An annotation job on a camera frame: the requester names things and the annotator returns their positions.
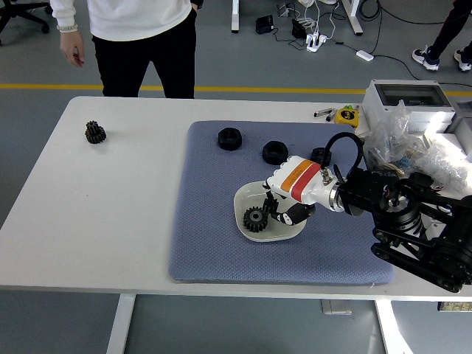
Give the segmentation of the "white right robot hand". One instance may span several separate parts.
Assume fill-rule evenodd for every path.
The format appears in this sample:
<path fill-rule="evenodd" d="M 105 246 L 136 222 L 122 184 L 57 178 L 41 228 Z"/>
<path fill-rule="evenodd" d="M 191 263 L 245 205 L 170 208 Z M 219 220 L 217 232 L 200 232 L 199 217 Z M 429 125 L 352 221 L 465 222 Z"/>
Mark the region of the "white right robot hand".
<path fill-rule="evenodd" d="M 271 217 L 289 226 L 305 221 L 316 205 L 342 212 L 338 179 L 327 168 L 299 156 L 291 156 L 266 180 L 272 193 L 295 201 L 285 212 L 272 212 Z"/>

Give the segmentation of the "person's right hand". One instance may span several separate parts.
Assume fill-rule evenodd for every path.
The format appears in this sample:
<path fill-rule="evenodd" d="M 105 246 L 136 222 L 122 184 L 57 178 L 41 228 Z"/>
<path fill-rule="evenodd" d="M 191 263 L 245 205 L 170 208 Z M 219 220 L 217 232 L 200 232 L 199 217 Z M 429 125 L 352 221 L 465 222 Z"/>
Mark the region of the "person's right hand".
<path fill-rule="evenodd" d="M 85 52 L 83 38 L 79 31 L 62 32 L 60 34 L 60 50 L 70 64 L 77 68 L 83 68 Z"/>

